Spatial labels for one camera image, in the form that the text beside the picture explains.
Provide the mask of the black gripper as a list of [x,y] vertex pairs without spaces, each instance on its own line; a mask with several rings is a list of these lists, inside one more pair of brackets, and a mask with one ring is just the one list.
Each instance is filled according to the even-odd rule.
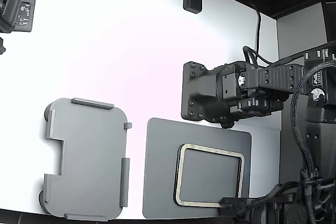
[[285,223],[285,196],[277,196],[247,211],[247,206],[256,200],[259,198],[238,201],[237,198],[223,197],[219,202],[220,210],[235,211],[237,223]]

